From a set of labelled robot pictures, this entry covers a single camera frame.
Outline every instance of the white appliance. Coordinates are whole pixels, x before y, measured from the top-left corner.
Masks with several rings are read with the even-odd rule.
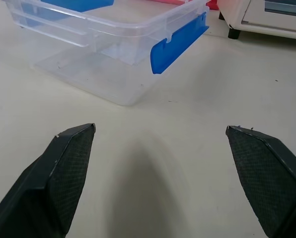
[[[231,39],[241,31],[296,39],[296,0],[218,0],[218,6]]]

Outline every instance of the plastic storage container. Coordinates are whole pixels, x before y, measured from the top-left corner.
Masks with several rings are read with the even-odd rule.
[[[206,0],[5,0],[32,64],[131,105],[206,30]]]

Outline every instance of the white table surface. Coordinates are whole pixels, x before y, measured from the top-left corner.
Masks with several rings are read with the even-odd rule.
[[[296,41],[202,36],[138,104],[121,107],[30,69],[18,31],[0,2],[0,201],[55,134],[94,122],[68,238],[266,237],[225,128],[254,127],[296,155]]]

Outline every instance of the blue latch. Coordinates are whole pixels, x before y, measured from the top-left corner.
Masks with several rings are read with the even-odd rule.
[[[195,42],[209,27],[206,26],[206,12],[199,15],[167,38],[155,44],[150,52],[153,74],[163,73],[189,46]]]

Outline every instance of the black mesh pad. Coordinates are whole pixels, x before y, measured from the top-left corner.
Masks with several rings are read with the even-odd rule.
[[[85,183],[94,131],[75,135],[48,182],[48,193],[60,226],[65,234],[70,229]]]
[[[227,136],[245,194],[268,237],[296,207],[296,181],[260,139],[239,130]]]

